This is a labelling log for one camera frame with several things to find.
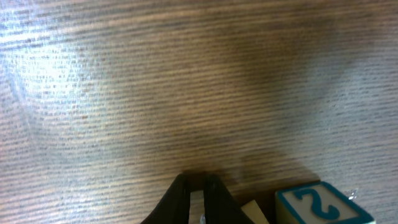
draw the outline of block top face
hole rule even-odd
[[[326,182],[277,192],[277,198],[300,224],[365,224],[374,219]]]

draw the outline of wooden block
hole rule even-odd
[[[255,200],[243,205],[241,209],[254,224],[268,224],[266,217]]]
[[[326,182],[276,192],[278,224],[365,224],[372,216]]]

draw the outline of number block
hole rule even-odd
[[[326,182],[276,192],[278,224],[374,224],[361,207]]]

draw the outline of teal number 2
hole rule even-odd
[[[303,189],[303,190],[296,190],[293,194],[300,200],[303,200],[303,195],[312,195],[312,205],[311,210],[312,212],[319,216],[320,218],[326,220],[335,220],[340,216],[340,212],[338,209],[332,205],[329,205],[329,212],[322,211],[322,202],[321,197],[319,196],[318,192],[314,189]]]

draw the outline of glossy surface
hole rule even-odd
[[[318,179],[396,222],[397,1],[0,7],[1,223],[139,223],[182,170],[270,222]]]

